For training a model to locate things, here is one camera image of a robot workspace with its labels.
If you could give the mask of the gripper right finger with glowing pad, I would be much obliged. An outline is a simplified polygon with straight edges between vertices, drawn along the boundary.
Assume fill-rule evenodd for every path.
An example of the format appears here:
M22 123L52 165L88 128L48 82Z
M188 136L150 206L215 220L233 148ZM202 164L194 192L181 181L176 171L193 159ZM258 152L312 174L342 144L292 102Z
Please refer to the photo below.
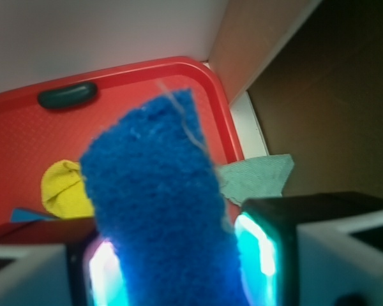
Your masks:
M383 199L246 200L235 221L250 305L383 305Z

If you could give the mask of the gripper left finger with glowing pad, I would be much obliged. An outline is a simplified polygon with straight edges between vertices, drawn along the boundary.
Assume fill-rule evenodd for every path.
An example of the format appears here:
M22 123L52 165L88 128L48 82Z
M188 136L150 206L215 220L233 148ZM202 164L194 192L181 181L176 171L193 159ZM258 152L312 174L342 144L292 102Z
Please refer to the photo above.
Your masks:
M112 245L93 222L0 225L0 305L127 305Z

